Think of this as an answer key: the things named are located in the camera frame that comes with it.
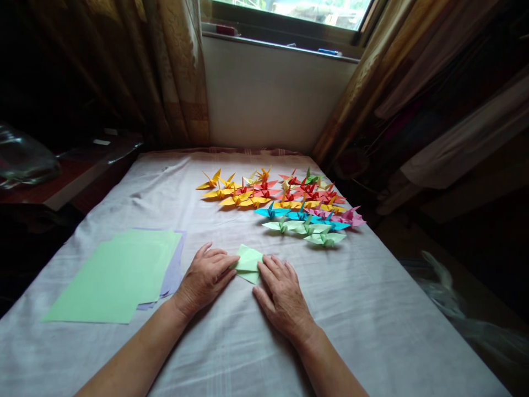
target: left hand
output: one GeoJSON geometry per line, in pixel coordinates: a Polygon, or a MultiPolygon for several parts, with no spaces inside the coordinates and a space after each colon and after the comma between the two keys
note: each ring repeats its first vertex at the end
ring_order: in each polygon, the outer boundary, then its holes
{"type": "Polygon", "coordinates": [[[229,267],[240,257],[229,256],[219,248],[210,250],[212,244],[206,243],[198,250],[182,284],[171,298],[177,310],[188,319],[212,303],[237,274],[229,267]]]}

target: white cloth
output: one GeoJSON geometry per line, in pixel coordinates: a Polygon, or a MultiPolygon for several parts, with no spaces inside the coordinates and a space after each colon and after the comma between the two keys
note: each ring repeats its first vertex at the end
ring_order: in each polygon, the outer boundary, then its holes
{"type": "MultiPolygon", "coordinates": [[[[371,396],[509,395],[367,225],[320,249],[271,236],[264,218],[225,211],[195,190],[203,170],[222,167],[239,179],[270,164],[271,180],[296,167],[320,173],[301,156],[161,152],[136,161],[0,321],[0,395],[74,394],[152,315],[137,311],[129,325],[40,322],[97,245],[132,227],[186,229],[183,271],[209,240],[231,254],[246,244],[288,259],[317,323],[371,396]]],[[[240,277],[188,328],[150,392],[312,394],[295,352],[240,277]]]]}

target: green origami crane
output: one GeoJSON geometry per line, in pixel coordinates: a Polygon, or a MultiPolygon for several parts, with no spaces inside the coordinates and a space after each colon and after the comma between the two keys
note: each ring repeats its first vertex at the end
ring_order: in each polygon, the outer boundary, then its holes
{"type": "Polygon", "coordinates": [[[325,247],[333,247],[346,237],[345,234],[329,233],[329,229],[326,229],[322,233],[314,233],[305,237],[305,240],[310,241],[313,244],[320,244],[325,247]]]}
{"type": "Polygon", "coordinates": [[[283,218],[279,222],[267,222],[263,223],[263,226],[272,230],[279,230],[281,233],[285,233],[287,230],[294,230],[296,227],[303,224],[303,221],[288,221],[285,222],[286,216],[283,215],[283,218]]]}
{"type": "Polygon", "coordinates": [[[309,215],[305,223],[297,226],[295,229],[292,229],[292,231],[299,233],[299,234],[311,235],[313,233],[323,233],[326,230],[328,231],[331,228],[331,225],[328,225],[328,224],[310,224],[311,220],[312,220],[312,215],[309,215]]]}

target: right hand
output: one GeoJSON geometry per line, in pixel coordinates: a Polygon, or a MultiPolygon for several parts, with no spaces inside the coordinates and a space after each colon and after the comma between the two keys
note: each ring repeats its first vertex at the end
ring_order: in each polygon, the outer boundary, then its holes
{"type": "Polygon", "coordinates": [[[257,266],[272,296],[258,286],[253,293],[266,317],[295,346],[304,344],[318,328],[299,287],[298,275],[292,265],[272,255],[263,255],[257,266]]]}

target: white bed sheet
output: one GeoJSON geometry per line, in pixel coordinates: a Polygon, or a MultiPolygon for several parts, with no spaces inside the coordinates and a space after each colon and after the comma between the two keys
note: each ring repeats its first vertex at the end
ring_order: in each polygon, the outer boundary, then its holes
{"type": "MultiPolygon", "coordinates": [[[[372,397],[509,395],[369,226],[347,231],[338,249],[319,249],[302,238],[268,235],[264,218],[225,211],[195,190],[203,170],[222,167],[223,176],[240,178],[270,164],[271,179],[294,168],[301,176],[308,166],[321,172],[309,157],[294,155],[139,158],[0,321],[0,395],[74,394],[151,316],[152,310],[137,311],[129,325],[40,322],[97,245],[133,227],[187,230],[183,271],[209,240],[231,254],[246,244],[288,259],[317,323],[372,397]]],[[[150,395],[313,394],[295,352],[267,323],[251,290],[236,277],[197,317],[150,395]]]]}

